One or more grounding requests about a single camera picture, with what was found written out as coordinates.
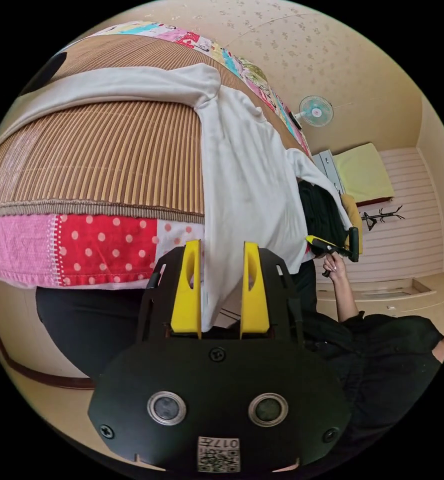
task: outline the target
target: black clothing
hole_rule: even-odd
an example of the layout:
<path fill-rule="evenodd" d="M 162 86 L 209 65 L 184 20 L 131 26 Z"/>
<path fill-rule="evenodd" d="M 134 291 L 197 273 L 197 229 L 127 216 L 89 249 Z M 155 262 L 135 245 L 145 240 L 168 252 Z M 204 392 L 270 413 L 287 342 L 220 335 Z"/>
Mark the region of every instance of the black clothing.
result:
<path fill-rule="evenodd" d="M 316 312 L 313 262 L 292 278 L 302 300 L 305 346 L 332 366 L 352 412 L 332 451 L 303 467 L 304 478 L 311 478 L 357 455 L 408 412 L 440 367 L 432 350 L 443 336 L 429 319 L 419 316 L 364 318 L 362 311 L 338 323 Z M 96 379 L 133 344 L 142 295 L 143 290 L 38 288 L 36 304 L 60 351 Z"/>
<path fill-rule="evenodd" d="M 298 183 L 298 193 L 307 224 L 307 234 L 343 247 L 346 243 L 347 231 L 332 195 L 324 188 L 312 185 L 305 180 Z M 312 245 L 310 248 L 316 256 L 324 253 L 320 248 Z"/>

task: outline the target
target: yellow cushion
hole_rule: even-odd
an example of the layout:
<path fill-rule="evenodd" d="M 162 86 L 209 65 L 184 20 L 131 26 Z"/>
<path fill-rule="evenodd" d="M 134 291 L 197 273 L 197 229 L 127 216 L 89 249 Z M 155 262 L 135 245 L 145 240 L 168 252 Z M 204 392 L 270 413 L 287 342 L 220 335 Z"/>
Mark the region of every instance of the yellow cushion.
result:
<path fill-rule="evenodd" d="M 354 227 L 358 228 L 358 254 L 362 255 L 362 228 L 364 224 L 359 214 L 359 209 L 357 208 L 356 201 L 352 195 L 348 195 L 347 193 L 343 193 L 340 196 L 340 200 L 342 201 L 342 206 L 344 210 L 347 212 L 350 223 Z M 349 248 L 349 237 L 347 237 L 347 240 L 345 241 L 345 248 Z"/>
<path fill-rule="evenodd" d="M 355 202 L 394 197 L 394 189 L 384 162 L 373 143 L 333 156 L 345 193 Z"/>

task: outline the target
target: white cloth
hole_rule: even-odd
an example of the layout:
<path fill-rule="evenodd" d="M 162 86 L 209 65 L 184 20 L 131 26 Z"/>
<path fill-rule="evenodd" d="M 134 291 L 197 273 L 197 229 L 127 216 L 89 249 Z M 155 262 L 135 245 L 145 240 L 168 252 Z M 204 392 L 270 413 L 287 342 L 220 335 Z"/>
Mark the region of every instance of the white cloth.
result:
<path fill-rule="evenodd" d="M 329 191 L 346 229 L 350 220 L 329 181 L 300 150 L 285 149 L 262 109 L 221 85 L 199 63 L 174 70 L 101 68 L 57 80 L 16 100 L 0 126 L 0 144 L 22 126 L 69 107 L 110 101 L 177 102 L 201 122 L 205 203 L 202 331 L 208 331 L 243 274 L 244 242 L 284 259 L 291 274 L 304 259 L 307 226 L 296 176 Z"/>

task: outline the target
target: bed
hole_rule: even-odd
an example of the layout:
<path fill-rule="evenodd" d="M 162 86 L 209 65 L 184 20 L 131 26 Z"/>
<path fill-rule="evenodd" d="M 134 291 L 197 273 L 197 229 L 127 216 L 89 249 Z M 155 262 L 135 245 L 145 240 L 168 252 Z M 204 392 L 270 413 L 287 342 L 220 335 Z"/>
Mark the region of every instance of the bed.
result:
<path fill-rule="evenodd" d="M 263 72 L 196 33 L 131 22 L 64 50 L 52 82 L 109 67 L 206 63 L 261 109 L 286 149 L 311 158 Z M 200 133 L 180 103 L 116 101 L 50 113 L 11 134 L 0 144 L 0 280 L 144 288 L 162 255 L 204 238 Z"/>

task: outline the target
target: yellow and black tool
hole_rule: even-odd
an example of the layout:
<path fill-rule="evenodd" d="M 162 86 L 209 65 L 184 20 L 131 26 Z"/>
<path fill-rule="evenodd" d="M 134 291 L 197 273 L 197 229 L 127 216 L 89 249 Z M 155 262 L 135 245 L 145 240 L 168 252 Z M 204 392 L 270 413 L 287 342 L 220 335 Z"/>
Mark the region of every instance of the yellow and black tool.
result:
<path fill-rule="evenodd" d="M 256 243 L 243 248 L 234 329 L 202 332 L 199 241 L 158 260 L 137 338 L 97 379 L 88 409 L 114 454 L 169 476 L 260 478 L 302 471 L 341 437 L 349 405 L 329 364 L 305 348 L 284 260 Z"/>
<path fill-rule="evenodd" d="M 314 235 L 309 235 L 305 239 L 314 247 L 321 249 L 326 254 L 333 254 L 337 252 L 343 257 L 347 257 L 351 262 L 359 261 L 359 229 L 356 226 L 352 226 L 348 230 L 348 250 L 343 246 L 337 246 L 333 243 L 319 238 Z M 322 274 L 324 277 L 328 277 L 331 273 L 326 270 Z"/>

